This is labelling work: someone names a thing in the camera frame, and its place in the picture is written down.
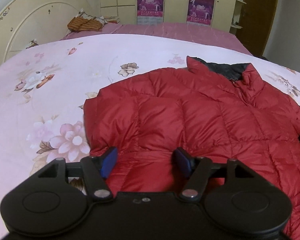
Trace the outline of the orange patterned pillow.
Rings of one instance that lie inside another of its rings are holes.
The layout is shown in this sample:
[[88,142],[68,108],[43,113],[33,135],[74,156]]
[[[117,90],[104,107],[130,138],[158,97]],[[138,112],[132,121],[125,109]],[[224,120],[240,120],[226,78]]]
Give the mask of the orange patterned pillow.
[[67,24],[67,28],[71,32],[81,31],[101,31],[108,23],[103,17],[89,15],[85,10],[81,9],[78,14]]

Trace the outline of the red down jacket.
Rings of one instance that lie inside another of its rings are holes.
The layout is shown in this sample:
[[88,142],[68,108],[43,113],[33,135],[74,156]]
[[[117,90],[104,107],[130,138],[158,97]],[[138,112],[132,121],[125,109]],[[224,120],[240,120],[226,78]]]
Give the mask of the red down jacket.
[[85,102],[91,155],[119,151],[111,191],[179,191],[184,180],[171,164],[178,147],[217,163],[235,158],[289,196],[285,233],[300,239],[300,106],[250,63],[230,77],[199,58],[186,62],[114,83]]

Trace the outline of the lower right purple poster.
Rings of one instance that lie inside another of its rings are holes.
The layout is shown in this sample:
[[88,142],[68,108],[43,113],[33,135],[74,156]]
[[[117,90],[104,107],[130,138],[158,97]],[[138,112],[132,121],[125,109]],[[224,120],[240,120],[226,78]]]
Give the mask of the lower right purple poster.
[[187,22],[211,25],[215,0],[189,0]]

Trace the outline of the lower left purple poster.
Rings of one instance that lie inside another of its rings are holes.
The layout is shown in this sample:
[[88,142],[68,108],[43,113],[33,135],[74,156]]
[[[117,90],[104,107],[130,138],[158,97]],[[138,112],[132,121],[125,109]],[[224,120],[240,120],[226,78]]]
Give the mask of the lower left purple poster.
[[138,17],[163,17],[164,0],[137,0]]

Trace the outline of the purple poster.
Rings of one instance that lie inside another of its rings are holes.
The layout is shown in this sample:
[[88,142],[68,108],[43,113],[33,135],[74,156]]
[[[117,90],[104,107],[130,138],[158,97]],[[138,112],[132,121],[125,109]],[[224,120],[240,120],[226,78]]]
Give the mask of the purple poster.
[[138,17],[163,17],[164,0],[137,0]]
[[211,25],[215,0],[189,0],[187,22]]

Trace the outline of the cream round headboard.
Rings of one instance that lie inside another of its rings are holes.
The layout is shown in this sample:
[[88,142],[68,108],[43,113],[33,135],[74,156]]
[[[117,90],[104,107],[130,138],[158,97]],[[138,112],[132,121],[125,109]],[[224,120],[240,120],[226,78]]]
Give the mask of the cream round headboard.
[[87,0],[12,0],[0,13],[0,66],[34,44],[58,41]]

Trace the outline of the pink checked bed sheet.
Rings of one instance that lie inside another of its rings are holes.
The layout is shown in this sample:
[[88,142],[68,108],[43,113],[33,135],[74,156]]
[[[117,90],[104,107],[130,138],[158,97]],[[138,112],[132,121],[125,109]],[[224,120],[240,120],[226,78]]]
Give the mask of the pink checked bed sheet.
[[192,23],[160,23],[157,25],[107,23],[101,31],[70,32],[62,39],[69,40],[100,34],[136,34],[165,37],[208,46],[222,47],[247,55],[251,54],[235,35],[205,25]]

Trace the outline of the pink floral quilt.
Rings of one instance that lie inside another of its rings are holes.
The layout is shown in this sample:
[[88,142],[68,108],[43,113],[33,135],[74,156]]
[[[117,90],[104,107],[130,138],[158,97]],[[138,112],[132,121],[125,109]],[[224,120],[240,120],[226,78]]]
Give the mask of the pink floral quilt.
[[[0,201],[53,159],[72,163],[90,154],[83,107],[102,88],[157,69],[185,69],[188,57],[230,77],[250,63],[300,106],[300,73],[221,47],[128,34],[32,47],[0,66]],[[0,216],[0,238],[6,233]]]

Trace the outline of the brown wooden door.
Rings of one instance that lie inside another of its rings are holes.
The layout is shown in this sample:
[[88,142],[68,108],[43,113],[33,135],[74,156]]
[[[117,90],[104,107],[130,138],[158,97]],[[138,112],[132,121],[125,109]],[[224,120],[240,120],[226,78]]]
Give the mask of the brown wooden door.
[[254,56],[261,57],[273,25],[278,0],[243,0],[236,37]]

